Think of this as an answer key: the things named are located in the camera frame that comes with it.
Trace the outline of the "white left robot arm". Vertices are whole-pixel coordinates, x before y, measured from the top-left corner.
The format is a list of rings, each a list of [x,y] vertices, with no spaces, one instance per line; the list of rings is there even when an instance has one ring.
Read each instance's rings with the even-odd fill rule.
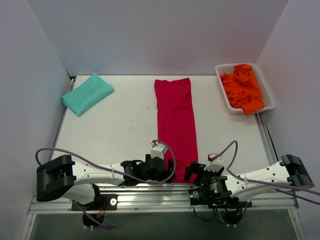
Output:
[[[174,163],[168,167],[162,158],[146,155],[142,160],[92,165],[76,161],[71,155],[61,155],[36,170],[36,200],[50,202],[60,198],[77,201],[90,210],[100,206],[99,184],[136,186],[139,183],[170,183],[175,177]]]

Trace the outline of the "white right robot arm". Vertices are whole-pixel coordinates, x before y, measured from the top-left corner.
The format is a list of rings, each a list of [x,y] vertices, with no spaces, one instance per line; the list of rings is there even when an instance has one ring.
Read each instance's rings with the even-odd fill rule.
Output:
[[[281,161],[268,167],[237,176],[223,174],[222,157],[209,156],[209,164],[192,162],[185,170],[187,181],[195,175],[195,187],[188,190],[191,206],[208,206],[238,209],[251,206],[251,199],[290,186],[297,190],[314,188],[314,183],[302,160],[291,154],[283,155]]]

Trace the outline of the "red t shirt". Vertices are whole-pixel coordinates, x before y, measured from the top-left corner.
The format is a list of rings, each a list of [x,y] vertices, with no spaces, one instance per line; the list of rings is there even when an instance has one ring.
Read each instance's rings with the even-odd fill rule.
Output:
[[[191,81],[154,81],[157,106],[157,139],[165,142],[176,159],[174,183],[191,184],[196,176],[184,180],[186,168],[198,162],[196,125],[194,118]]]

